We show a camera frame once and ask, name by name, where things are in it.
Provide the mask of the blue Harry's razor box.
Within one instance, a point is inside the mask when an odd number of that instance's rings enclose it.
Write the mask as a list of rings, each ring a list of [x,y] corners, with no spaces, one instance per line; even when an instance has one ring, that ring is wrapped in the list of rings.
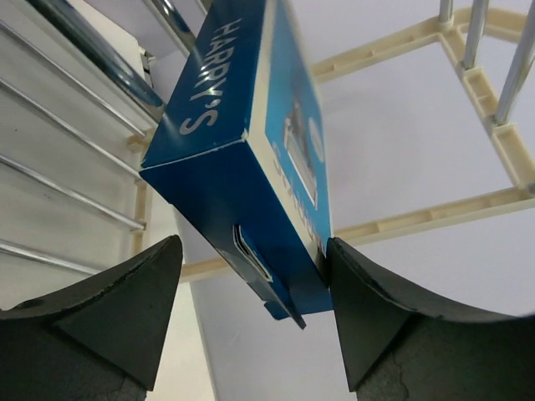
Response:
[[[289,2],[211,5],[140,175],[274,318],[331,309],[322,111]]]

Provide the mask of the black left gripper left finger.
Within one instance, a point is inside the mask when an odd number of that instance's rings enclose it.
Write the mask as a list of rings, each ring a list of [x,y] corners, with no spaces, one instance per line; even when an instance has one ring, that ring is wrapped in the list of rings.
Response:
[[[168,236],[127,261],[1,313],[3,400],[144,400],[181,275]]]

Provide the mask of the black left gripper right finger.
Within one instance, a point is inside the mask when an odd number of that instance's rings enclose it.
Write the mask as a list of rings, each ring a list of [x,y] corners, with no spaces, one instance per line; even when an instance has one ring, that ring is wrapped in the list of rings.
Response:
[[[349,390],[359,400],[531,400],[534,317],[472,307],[327,245]]]

